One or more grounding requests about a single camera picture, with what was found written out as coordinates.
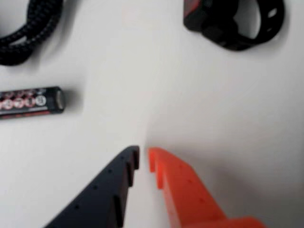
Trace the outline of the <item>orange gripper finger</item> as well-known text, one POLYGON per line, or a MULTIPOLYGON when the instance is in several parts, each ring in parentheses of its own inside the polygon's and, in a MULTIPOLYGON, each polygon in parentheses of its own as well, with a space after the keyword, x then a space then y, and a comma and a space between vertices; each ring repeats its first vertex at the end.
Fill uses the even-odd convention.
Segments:
POLYGON ((165 149, 148 149, 150 171, 163 191, 173 228, 262 228, 253 217, 228 218, 195 170, 165 149))

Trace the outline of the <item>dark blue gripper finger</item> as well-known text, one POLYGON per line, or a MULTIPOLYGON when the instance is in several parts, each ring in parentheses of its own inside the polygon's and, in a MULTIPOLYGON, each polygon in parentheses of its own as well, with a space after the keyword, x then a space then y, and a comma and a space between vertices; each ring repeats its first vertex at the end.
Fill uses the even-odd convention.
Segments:
POLYGON ((140 148, 122 150, 47 225, 47 228, 122 228, 140 148))

